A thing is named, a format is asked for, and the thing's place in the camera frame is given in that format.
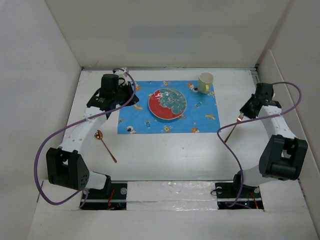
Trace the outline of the blue space print cloth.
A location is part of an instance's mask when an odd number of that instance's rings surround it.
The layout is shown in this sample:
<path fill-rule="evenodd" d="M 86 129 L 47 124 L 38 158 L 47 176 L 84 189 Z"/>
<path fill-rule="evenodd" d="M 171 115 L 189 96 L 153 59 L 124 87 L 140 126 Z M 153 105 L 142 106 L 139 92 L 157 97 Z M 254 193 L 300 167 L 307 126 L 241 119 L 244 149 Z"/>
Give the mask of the blue space print cloth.
<path fill-rule="evenodd" d="M 150 112 L 149 96 L 162 88 L 184 94 L 187 106 L 183 115 L 163 120 Z M 215 133 L 221 127 L 214 89 L 200 93 L 196 80 L 137 81 L 135 94 L 139 102 L 119 112 L 118 134 Z"/>

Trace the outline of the copper fork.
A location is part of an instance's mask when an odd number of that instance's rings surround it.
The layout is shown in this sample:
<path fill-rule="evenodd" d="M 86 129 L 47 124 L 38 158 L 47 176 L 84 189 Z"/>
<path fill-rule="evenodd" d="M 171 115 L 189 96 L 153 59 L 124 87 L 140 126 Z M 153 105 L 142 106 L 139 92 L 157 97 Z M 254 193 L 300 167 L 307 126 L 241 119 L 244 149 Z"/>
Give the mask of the copper fork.
<path fill-rule="evenodd" d="M 244 118 L 244 114 L 241 112 L 241 113 L 239 114 L 239 116 L 237 117 L 236 122 L 237 122 L 237 123 L 242 122 L 243 118 Z M 225 143 L 229 140 L 229 138 L 230 138 L 230 136 L 232 135 L 232 133 L 233 133 L 233 131 L 235 130 L 235 128 L 236 128 L 236 125 L 233 126 L 233 128 L 231 129 L 231 131 L 229 132 L 229 134 L 227 135 L 227 137 L 224 139 L 224 142 L 225 142 Z"/>

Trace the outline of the red and teal plate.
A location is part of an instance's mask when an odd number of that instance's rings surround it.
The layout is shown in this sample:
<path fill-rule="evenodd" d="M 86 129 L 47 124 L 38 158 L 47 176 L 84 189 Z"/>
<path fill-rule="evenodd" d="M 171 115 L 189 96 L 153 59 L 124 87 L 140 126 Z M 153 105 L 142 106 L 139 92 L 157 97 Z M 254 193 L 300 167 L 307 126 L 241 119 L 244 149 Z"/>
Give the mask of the red and teal plate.
<path fill-rule="evenodd" d="M 185 112 L 187 100 L 174 88 L 160 88 L 148 97 L 150 112 L 161 120 L 175 120 Z"/>

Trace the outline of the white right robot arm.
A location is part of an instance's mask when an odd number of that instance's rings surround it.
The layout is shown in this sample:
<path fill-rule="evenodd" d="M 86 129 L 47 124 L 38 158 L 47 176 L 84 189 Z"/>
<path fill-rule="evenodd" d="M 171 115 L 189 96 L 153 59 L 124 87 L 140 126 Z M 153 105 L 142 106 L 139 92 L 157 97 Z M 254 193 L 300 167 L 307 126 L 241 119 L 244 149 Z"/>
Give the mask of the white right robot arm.
<path fill-rule="evenodd" d="M 274 89 L 269 83 L 258 83 L 255 93 L 240 109 L 250 120 L 260 120 L 269 137 L 258 165 L 238 172 L 231 184 L 231 191 L 243 197 L 249 189 L 271 181 L 294 181 L 300 176 L 308 150 L 306 140 L 299 139 L 290 130 L 281 104 L 273 100 Z"/>

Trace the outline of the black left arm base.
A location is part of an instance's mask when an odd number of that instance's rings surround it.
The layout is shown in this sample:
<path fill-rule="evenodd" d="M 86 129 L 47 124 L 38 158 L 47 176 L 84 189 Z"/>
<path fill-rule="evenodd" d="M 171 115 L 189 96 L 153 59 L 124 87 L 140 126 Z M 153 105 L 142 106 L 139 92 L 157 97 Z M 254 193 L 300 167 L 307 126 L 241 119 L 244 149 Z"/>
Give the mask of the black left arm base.
<path fill-rule="evenodd" d="M 81 210 L 122 211 L 127 209 L 127 181 L 112 181 L 107 176 L 103 189 L 88 188 L 82 192 Z"/>

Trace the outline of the copper spoon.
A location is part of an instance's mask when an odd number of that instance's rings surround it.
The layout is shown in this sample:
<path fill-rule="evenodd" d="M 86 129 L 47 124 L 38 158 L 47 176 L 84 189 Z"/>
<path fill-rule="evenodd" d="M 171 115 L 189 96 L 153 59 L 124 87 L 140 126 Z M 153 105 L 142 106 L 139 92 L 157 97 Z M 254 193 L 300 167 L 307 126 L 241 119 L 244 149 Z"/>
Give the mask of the copper spoon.
<path fill-rule="evenodd" d="M 106 150 L 108 151 L 110 157 L 112 158 L 112 160 L 114 161 L 114 163 L 117 163 L 117 159 L 115 158 L 115 156 L 111 153 L 110 149 L 107 147 L 106 143 L 104 142 L 103 140 L 103 133 L 98 129 L 95 134 L 94 134 L 94 137 L 97 139 L 97 140 L 100 140 L 102 142 L 102 144 L 104 145 L 104 147 L 106 148 Z"/>

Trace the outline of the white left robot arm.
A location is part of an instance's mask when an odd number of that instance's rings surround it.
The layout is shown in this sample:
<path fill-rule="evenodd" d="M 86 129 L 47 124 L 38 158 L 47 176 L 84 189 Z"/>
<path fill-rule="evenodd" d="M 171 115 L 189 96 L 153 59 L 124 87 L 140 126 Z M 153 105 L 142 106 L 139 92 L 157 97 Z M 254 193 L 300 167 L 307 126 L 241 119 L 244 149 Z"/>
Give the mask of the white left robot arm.
<path fill-rule="evenodd" d="M 116 128 L 107 132 L 120 163 L 89 171 L 85 151 L 99 129 L 105 129 L 111 111 L 120 106 Z M 197 91 L 195 81 L 128 82 L 107 73 L 86 105 L 84 121 L 58 147 L 47 152 L 49 180 L 56 184 L 64 173 L 75 177 L 70 187 L 94 186 L 100 198 L 111 194 L 104 180 L 227 180 L 239 171 L 230 167 L 232 155 L 217 137 L 205 138 L 220 128 L 213 93 Z"/>

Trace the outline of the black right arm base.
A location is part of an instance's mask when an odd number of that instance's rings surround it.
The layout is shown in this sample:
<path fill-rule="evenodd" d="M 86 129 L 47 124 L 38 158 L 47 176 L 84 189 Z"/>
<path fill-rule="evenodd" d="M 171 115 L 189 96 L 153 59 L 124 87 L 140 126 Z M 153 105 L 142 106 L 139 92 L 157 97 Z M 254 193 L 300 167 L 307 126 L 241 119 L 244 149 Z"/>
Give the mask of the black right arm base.
<path fill-rule="evenodd" d="M 237 173 L 232 181 L 219 181 L 210 194 L 217 199 L 219 210 L 263 210 L 264 205 L 259 187 L 243 185 Z"/>

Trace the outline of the pale yellow mug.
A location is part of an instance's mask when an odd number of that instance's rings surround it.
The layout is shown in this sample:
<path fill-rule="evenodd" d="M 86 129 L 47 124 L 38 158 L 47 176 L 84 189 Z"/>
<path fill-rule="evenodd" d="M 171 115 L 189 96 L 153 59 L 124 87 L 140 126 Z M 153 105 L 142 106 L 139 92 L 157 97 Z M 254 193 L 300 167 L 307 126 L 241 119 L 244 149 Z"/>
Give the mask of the pale yellow mug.
<path fill-rule="evenodd" d="M 213 85 L 214 76 L 209 72 L 203 72 L 198 77 L 198 91 L 202 94 L 210 92 L 211 86 Z"/>

